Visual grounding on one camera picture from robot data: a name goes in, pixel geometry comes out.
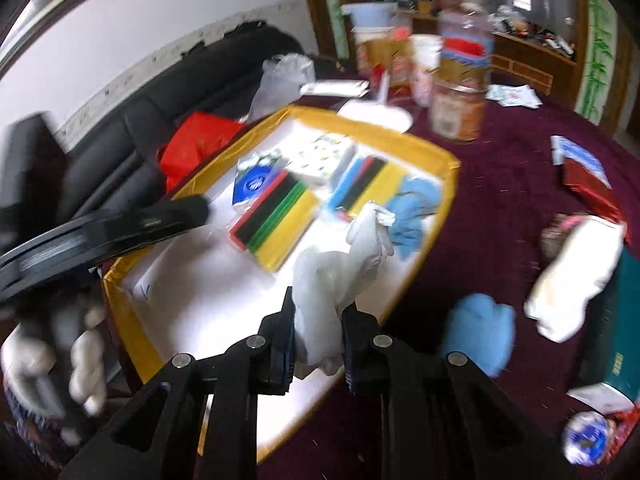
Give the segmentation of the left white gloved hand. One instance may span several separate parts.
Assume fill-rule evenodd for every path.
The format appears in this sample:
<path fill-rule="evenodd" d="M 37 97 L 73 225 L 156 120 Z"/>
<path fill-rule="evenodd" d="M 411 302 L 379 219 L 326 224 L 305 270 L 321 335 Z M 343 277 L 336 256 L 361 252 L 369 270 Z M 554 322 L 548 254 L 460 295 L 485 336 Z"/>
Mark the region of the left white gloved hand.
<path fill-rule="evenodd" d="M 90 417 L 104 410 L 106 382 L 104 376 L 104 342 L 98 326 L 104 321 L 104 307 L 93 306 L 85 313 L 85 330 L 70 346 L 70 378 L 65 391 Z M 62 408 L 47 406 L 48 401 L 36 387 L 36 380 L 48 378 L 58 362 L 50 344 L 27 336 L 17 325 L 1 347 L 1 369 L 4 382 L 26 411 L 44 418 L 62 418 Z"/>

